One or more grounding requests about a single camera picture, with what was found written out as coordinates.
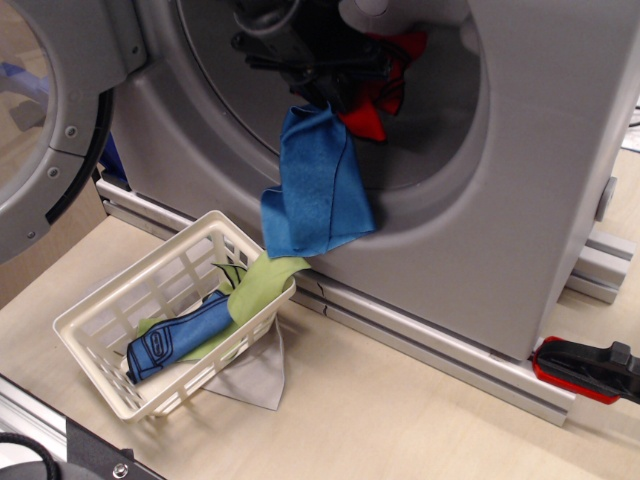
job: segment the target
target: blue towel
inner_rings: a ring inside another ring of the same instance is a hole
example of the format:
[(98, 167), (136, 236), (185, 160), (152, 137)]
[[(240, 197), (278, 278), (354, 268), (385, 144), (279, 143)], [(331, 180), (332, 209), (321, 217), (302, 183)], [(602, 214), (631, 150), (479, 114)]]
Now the blue towel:
[(282, 185), (262, 194), (269, 257), (320, 255), (375, 230), (353, 140), (330, 108), (292, 107), (280, 141)]
[(233, 321), (227, 308), (229, 297), (213, 292), (195, 311), (155, 324), (127, 347), (127, 376), (136, 384), (159, 372)]

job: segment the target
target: green cloth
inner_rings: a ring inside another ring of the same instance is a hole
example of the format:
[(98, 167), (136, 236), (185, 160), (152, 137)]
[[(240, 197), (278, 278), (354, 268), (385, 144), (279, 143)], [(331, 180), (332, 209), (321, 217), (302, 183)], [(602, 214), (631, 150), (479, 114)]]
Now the green cloth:
[[(218, 291), (229, 295), (227, 307), (233, 323), (182, 357), (179, 360), (181, 362), (203, 358), (274, 301), (284, 290), (289, 277), (300, 270), (311, 268), (303, 258), (270, 259), (266, 252), (257, 258), (249, 270), (236, 265), (216, 264), (216, 267), (222, 269), (228, 280), (218, 286)], [(162, 319), (158, 318), (140, 320), (138, 337), (160, 321)]]
[(304, 258), (269, 258), (262, 253), (251, 265), (240, 285), (229, 296), (229, 313), (244, 325), (282, 293), (294, 273), (311, 268)]

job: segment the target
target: wooden table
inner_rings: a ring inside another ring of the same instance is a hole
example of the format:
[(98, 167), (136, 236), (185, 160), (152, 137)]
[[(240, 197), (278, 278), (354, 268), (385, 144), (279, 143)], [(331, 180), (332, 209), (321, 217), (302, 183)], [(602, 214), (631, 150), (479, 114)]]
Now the wooden table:
[[(640, 156), (623, 153), (599, 228), (640, 240)], [(0, 311), (0, 372), (168, 479), (636, 479), (640, 405), (579, 398), (555, 427), (295, 304), (282, 312), (278, 412), (201, 392), (163, 419), (118, 420), (52, 330), (160, 241), (107, 218)], [(546, 334), (640, 355), (640, 262), (612, 306), (565, 291)]]

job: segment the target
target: white plastic basket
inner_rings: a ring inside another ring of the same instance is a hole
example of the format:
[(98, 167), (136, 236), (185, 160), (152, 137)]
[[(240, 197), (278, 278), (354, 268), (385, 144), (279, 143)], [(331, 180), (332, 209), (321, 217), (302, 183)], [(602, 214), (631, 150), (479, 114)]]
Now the white plastic basket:
[(54, 330), (118, 417), (167, 415), (271, 327), (285, 291), (196, 363), (178, 362), (131, 383), (123, 364), (142, 318), (173, 318), (225, 281), (214, 263), (249, 267), (261, 248), (220, 212), (210, 212), (54, 322)]

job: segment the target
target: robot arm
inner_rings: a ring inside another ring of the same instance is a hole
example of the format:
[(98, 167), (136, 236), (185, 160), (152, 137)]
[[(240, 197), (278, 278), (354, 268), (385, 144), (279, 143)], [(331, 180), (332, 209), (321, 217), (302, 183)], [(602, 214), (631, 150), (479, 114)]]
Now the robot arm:
[(227, 0), (242, 29), (231, 40), (251, 68), (280, 72), (311, 104), (349, 110), (356, 85), (386, 80), (390, 64), (376, 40), (349, 27), (338, 0)]

